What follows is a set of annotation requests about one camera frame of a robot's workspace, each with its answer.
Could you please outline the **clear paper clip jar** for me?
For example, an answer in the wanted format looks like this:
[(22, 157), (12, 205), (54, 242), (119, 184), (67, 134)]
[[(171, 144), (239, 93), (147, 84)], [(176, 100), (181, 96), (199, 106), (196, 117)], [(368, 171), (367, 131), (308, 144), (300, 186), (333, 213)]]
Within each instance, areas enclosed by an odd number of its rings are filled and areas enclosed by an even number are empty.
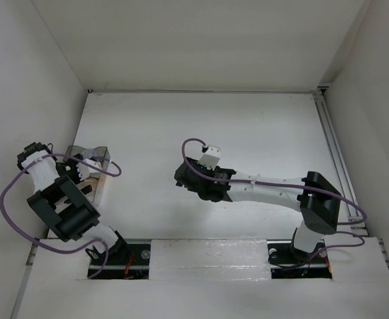
[(85, 149), (81, 152), (81, 156), (84, 160), (89, 160), (96, 157), (96, 152), (94, 149)]

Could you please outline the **black handled scissors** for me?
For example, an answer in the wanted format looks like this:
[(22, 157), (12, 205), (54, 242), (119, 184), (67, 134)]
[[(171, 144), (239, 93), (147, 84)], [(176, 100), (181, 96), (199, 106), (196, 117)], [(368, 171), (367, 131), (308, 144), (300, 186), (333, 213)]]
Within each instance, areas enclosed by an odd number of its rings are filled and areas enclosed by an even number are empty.
[(92, 186), (91, 185), (87, 185), (87, 186), (81, 188), (80, 191), (83, 194), (87, 195), (87, 194), (89, 194), (92, 191)]

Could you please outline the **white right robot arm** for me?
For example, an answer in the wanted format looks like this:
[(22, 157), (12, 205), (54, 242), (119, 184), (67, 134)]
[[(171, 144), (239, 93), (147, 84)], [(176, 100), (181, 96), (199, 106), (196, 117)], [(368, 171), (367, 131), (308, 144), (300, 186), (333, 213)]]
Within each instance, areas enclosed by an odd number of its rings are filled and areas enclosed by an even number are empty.
[(266, 179), (219, 166), (211, 170), (192, 158), (187, 160), (175, 172), (176, 185), (197, 193), (204, 201), (258, 202), (299, 212), (303, 220), (289, 245), (289, 254), (295, 261), (305, 261), (325, 235), (336, 233), (340, 199), (303, 189), (308, 186), (340, 194), (318, 172), (310, 171), (298, 179)]

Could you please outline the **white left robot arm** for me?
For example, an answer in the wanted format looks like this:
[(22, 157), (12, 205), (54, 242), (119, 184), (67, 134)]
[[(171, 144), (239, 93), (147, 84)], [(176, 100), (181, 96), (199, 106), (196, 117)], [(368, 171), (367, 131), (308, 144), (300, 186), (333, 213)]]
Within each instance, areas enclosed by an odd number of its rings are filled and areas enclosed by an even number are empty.
[(87, 249), (96, 262), (108, 257), (123, 263), (130, 256), (128, 243), (118, 231), (100, 223), (98, 206), (110, 163), (106, 146), (93, 149), (69, 146), (60, 160), (47, 145), (33, 142), (17, 156), (17, 166), (33, 180), (29, 207), (62, 241), (99, 238), (107, 248)]

